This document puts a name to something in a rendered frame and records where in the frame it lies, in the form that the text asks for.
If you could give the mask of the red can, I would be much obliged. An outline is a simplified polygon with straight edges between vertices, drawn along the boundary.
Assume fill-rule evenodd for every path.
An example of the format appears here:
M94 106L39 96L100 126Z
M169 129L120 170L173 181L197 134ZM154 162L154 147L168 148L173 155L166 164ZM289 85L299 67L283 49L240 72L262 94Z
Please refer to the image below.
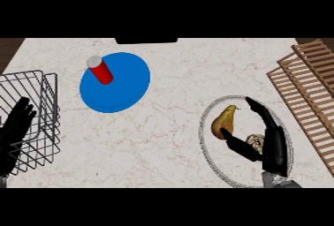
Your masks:
M108 85L113 82L114 77L104 58L101 56L91 56L86 64L101 84Z

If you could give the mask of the beige cupcake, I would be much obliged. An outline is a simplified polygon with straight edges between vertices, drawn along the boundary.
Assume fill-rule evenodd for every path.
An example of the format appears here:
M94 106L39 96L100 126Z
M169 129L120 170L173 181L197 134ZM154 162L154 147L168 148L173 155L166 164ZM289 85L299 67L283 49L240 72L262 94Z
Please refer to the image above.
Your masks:
M261 134L252 134L246 139L246 142L253 146L259 153L262 153L264 139L265 137Z

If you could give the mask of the blue round plate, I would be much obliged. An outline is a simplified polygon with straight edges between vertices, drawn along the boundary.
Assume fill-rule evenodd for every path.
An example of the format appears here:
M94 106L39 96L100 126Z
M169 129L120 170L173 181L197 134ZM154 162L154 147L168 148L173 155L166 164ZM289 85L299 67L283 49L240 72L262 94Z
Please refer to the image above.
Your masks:
M80 82L80 95L86 106L102 113L131 108L147 93L151 70L144 59L128 52L101 56L113 73L113 82L102 85L89 67Z

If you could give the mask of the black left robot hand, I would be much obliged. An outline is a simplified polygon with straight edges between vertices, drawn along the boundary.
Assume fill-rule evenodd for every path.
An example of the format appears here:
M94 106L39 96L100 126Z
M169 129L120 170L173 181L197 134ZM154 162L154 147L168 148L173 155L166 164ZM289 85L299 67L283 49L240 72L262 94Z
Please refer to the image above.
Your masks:
M0 177L6 177L17 167L23 141L29 133L32 121L37 115L30 99L21 97L0 127Z

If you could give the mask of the yellow-brown pear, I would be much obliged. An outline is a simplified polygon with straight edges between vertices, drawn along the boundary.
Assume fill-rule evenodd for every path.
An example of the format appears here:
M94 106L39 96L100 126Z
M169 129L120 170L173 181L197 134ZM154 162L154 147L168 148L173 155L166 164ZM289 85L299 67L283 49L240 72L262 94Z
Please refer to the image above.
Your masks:
M238 109L235 105L230 105L212 123L212 133L219 139L225 139L225 135L221 132L222 128L225 128L230 133L234 133L234 116Z

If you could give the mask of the black appliance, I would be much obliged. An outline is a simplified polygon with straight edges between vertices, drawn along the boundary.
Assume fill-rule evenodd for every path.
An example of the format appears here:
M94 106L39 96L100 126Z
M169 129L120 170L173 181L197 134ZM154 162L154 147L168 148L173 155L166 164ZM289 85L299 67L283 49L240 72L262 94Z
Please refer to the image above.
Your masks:
M156 44L156 43L175 43L178 38L154 38L154 37L139 37L139 38L116 38L117 44Z

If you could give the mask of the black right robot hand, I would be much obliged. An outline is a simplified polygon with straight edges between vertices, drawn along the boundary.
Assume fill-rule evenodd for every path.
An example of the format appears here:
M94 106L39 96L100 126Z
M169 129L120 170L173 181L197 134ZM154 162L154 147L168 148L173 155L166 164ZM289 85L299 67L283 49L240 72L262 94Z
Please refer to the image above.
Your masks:
M287 177L287 144L284 128L275 123L267 107L250 97L246 97L246 101L250 104L250 109L261 115L267 125L262 153L259 153L255 147L237 138L224 127L219 128L219 132L225 136L231 150L253 162L262 161L264 170L275 175Z

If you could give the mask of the wooden tiered shelf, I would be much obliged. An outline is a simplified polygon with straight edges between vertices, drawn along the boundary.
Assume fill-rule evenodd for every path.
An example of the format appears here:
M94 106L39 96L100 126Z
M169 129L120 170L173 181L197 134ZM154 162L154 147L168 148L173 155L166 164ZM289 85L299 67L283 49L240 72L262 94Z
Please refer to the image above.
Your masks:
M334 176L334 52L320 39L292 49L267 75Z

